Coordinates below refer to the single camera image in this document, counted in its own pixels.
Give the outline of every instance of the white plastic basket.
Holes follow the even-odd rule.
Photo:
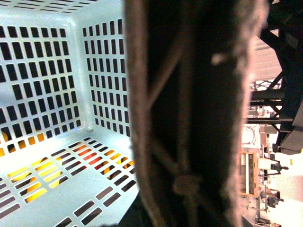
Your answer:
[[[0,0],[0,226],[118,223],[138,193],[122,0]]]

